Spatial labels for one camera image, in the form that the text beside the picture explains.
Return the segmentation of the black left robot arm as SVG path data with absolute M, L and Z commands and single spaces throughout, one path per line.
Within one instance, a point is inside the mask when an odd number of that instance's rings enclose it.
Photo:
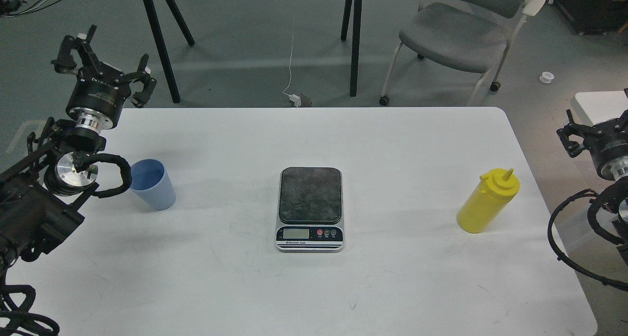
M 76 75 L 66 107 L 67 119 L 50 117 L 37 136 L 27 137 L 27 156 L 2 172 L 0 257 L 1 334 L 56 336 L 58 323 L 31 312 L 36 291 L 25 284 L 8 285 L 6 273 L 19 259 L 37 260 L 51 253 L 84 222 L 79 208 L 90 197 L 115 197 L 132 183 L 130 164 L 106 154 L 103 130 L 115 128 L 124 102 L 145 106 L 157 81 L 147 68 L 148 55 L 137 70 L 123 73 L 100 61 L 91 48 L 96 32 L 65 36 L 52 61 L 57 73 Z

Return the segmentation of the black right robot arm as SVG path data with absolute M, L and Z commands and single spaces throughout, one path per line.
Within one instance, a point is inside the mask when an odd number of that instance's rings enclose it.
M 581 267 L 559 247 L 552 234 L 558 214 L 570 203 L 579 198 L 589 198 L 587 222 L 592 231 L 604 240 L 614 244 L 624 262 L 627 261 L 627 198 L 628 198 L 628 135 L 627 115 L 624 111 L 619 118 L 600 122 L 593 126 L 577 124 L 571 110 L 567 110 L 568 122 L 556 131 L 561 144 L 569 157 L 577 157 L 588 151 L 597 175 L 612 184 L 597 193 L 593 189 L 583 189 L 568 197 L 554 209 L 548 222 L 547 236 L 552 251 L 558 261 L 562 261 L 577 273 L 583 274 L 621 291 L 627 291 L 626 282 L 606 278 Z

